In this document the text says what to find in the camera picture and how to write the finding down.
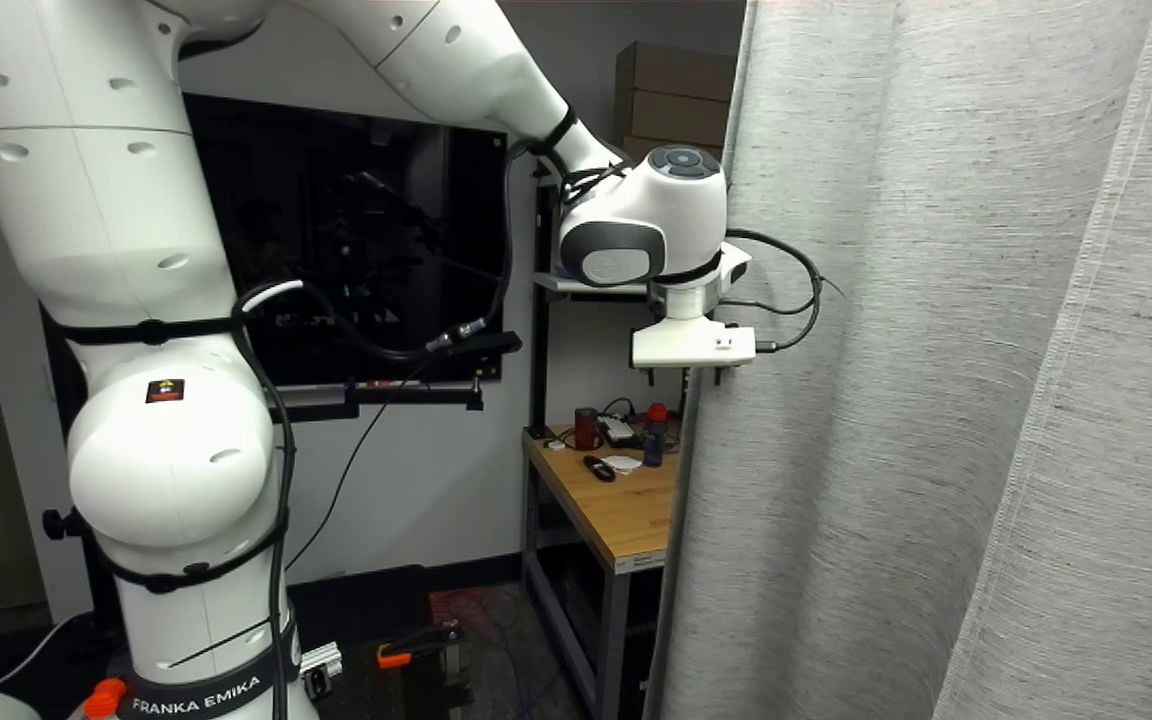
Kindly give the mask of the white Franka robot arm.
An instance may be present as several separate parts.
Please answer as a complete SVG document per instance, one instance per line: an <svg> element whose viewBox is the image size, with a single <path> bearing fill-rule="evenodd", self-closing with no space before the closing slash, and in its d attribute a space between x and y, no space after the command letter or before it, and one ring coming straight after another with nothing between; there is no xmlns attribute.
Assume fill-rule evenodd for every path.
<svg viewBox="0 0 1152 720"><path fill-rule="evenodd" d="M321 720L286 584L292 427L251 359L178 59L281 0L0 0L0 233L90 379L68 493L118 575L118 720ZM537 69L498 0L292 0L418 110L498 127L559 170L559 260L654 285L642 366L724 366L714 316L745 262L714 150L624 159Z"/></svg>

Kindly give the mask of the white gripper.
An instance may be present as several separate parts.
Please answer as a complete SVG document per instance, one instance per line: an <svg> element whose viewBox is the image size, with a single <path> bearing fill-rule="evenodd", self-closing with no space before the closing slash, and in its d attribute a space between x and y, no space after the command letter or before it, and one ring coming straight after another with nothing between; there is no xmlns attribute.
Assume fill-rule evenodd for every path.
<svg viewBox="0 0 1152 720"><path fill-rule="evenodd" d="M666 316L631 333L636 366L732 366L756 354L756 333L708 316L708 292L669 288Z"/></svg>

